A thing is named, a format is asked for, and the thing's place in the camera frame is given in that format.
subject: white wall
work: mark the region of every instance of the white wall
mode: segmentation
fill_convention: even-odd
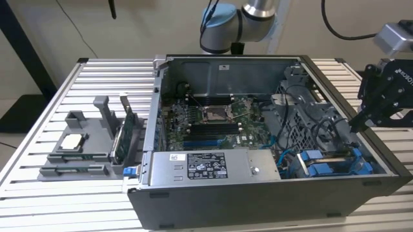
[[[413,0],[326,0],[328,22],[344,36],[375,33],[386,22],[411,19],[411,9]],[[371,39],[343,41],[328,32],[320,0],[291,0],[276,54],[343,58],[358,70],[386,57]]]
[[[0,100],[38,93],[34,81],[0,31]]]
[[[245,0],[225,0],[240,6]],[[44,66],[61,84],[77,58],[92,58],[54,0],[9,0]],[[98,58],[152,58],[199,54],[199,25],[207,0],[116,0],[112,20],[106,0],[58,0]],[[264,54],[267,42],[245,45]]]

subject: green circuit board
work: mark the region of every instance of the green circuit board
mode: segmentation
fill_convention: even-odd
[[[187,106],[185,102],[167,101],[163,107],[163,116],[167,128],[167,150],[213,150],[247,147],[259,149],[269,142],[269,133],[263,122],[257,103],[247,96],[233,98],[229,105],[200,107]],[[189,132],[189,125],[235,123],[239,125],[239,134],[216,135],[217,146],[184,147],[184,137]]]

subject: motherboard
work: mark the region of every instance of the motherboard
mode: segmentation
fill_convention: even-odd
[[[184,99],[164,99],[163,103],[167,151],[260,149],[269,143],[253,97],[187,95]]]

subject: slotted metal platform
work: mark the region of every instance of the slotted metal platform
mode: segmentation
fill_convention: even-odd
[[[350,105],[356,108],[359,77],[346,63],[312,60]],[[0,232],[4,231],[133,231],[143,232],[121,180],[37,182],[45,163],[65,128],[70,110],[98,117],[92,105],[96,95],[109,96],[109,108],[118,117],[124,111],[118,93],[125,92],[133,111],[148,116],[151,59],[90,59],[76,64],[61,88],[0,173]],[[413,171],[413,131],[374,128],[388,149]],[[372,232],[413,231],[413,182],[391,196],[371,199],[346,218],[290,221],[255,225],[188,229],[193,232]]]

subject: warning label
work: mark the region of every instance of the warning label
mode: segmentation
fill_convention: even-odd
[[[224,153],[187,154],[187,177],[191,180],[227,178]]]

